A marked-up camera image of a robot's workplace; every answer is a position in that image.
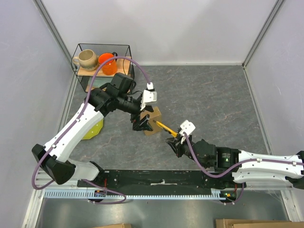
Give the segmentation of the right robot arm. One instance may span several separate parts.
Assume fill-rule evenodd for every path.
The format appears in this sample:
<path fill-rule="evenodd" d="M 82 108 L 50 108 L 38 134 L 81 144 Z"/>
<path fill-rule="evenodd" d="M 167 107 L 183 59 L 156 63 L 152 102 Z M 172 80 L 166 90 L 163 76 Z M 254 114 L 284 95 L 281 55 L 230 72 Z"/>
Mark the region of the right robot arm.
<path fill-rule="evenodd" d="M 223 187 L 232 183 L 278 182 L 302 190 L 304 188 L 304 152 L 274 156 L 257 154 L 229 147 L 217 147 L 192 137 L 171 137 L 166 143 L 177 157 L 193 160 L 199 169 Z"/>

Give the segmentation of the brown cardboard express box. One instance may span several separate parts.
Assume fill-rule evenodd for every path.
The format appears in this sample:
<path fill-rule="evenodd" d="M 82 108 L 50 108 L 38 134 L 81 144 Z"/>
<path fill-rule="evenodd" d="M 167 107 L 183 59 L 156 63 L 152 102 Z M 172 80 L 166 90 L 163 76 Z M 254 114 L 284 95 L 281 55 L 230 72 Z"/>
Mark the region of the brown cardboard express box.
<path fill-rule="evenodd" d="M 143 131 L 146 136 L 150 136 L 162 131 L 162 128 L 156 124 L 156 121 L 162 121 L 162 114 L 157 106 L 153 107 L 153 112 L 144 111 L 141 113 L 141 118 L 149 114 L 150 119 L 148 121 L 149 125 L 152 127 L 152 131 Z"/>

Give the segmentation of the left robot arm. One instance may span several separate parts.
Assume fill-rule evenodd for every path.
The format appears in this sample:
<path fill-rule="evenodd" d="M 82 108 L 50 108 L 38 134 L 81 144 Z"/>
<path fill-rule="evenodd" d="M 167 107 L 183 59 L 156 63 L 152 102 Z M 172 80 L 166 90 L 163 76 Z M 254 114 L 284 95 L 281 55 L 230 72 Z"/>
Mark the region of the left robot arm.
<path fill-rule="evenodd" d="M 101 168 L 94 162 L 78 162 L 69 156 L 76 145 L 99 121 L 110 112 L 121 110 L 129 113 L 134 131 L 152 131 L 150 116 L 141 117 L 144 110 L 153 111 L 152 102 L 157 100 L 157 93 L 151 82 L 137 98 L 128 93 L 134 80 L 122 73 L 116 73 L 111 82 L 91 90 L 77 113 L 66 126 L 44 145 L 36 144 L 32 153 L 38 166 L 58 185 L 68 180 L 87 179 L 94 187 L 104 182 Z"/>

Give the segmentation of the yellow utility knife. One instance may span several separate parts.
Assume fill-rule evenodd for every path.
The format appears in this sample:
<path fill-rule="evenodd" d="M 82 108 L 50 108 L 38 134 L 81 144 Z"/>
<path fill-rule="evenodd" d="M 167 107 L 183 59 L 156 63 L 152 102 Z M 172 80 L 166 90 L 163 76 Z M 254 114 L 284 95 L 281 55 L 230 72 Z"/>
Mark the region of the yellow utility knife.
<path fill-rule="evenodd" d="M 162 128 L 165 132 L 168 132 L 170 135 L 172 135 L 174 138 L 176 138 L 178 136 L 178 133 L 173 131 L 171 128 L 167 127 L 166 125 L 164 125 L 163 123 L 153 120 L 154 123 L 156 123 L 156 125 L 160 128 Z"/>

